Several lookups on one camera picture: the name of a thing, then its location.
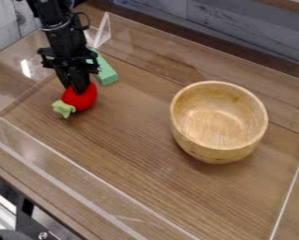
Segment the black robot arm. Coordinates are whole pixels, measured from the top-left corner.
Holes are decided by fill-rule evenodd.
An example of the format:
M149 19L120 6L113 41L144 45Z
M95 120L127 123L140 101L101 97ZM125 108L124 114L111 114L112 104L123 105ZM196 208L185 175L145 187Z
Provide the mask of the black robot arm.
M97 53L87 46L84 31L89 16L70 9L72 0L26 0L33 17L40 20L49 46L38 48L44 68L52 68L65 88L81 95L89 87L89 74L97 74Z

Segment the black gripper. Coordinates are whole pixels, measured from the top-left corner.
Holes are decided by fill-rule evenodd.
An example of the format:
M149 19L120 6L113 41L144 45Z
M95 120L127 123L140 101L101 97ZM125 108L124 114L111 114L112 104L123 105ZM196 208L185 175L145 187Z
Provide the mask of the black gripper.
M97 53L88 48L85 32L89 25L79 22L44 24L41 30L49 46L40 48L44 68L52 68L64 88L70 86L77 95L89 87L89 73L99 73Z

